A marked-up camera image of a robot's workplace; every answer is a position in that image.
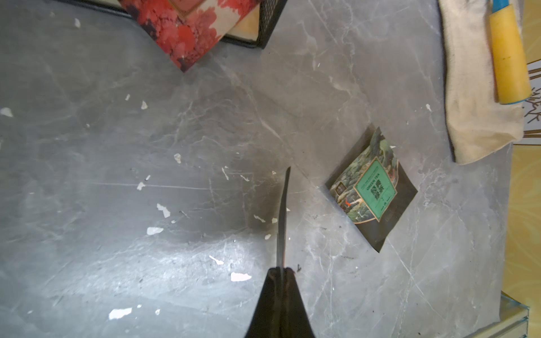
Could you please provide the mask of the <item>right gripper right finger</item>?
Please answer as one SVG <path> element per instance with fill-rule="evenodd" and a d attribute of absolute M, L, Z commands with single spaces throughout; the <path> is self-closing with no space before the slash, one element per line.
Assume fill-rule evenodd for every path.
<path fill-rule="evenodd" d="M 280 310 L 281 337 L 315 338 L 293 269 L 285 268 L 283 296 Z"/>

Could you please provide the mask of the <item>red floral tea bag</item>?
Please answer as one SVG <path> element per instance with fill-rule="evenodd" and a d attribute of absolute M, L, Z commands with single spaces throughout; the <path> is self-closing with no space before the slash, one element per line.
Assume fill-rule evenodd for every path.
<path fill-rule="evenodd" d="M 183 72 L 210 51 L 259 1 L 124 0 L 122 8 Z"/>

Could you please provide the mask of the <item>green tea bag top shelf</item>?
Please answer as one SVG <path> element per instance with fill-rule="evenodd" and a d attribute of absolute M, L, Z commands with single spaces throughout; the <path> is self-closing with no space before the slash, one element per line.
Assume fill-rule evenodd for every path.
<path fill-rule="evenodd" d="M 378 253 L 418 192 L 374 125 L 369 125 L 325 186 Z"/>

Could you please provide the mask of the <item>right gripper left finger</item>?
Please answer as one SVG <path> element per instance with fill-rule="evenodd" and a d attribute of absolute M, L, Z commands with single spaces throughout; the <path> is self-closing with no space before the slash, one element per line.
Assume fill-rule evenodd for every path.
<path fill-rule="evenodd" d="M 282 270 L 270 268 L 245 337 L 280 337 L 282 295 Z"/>

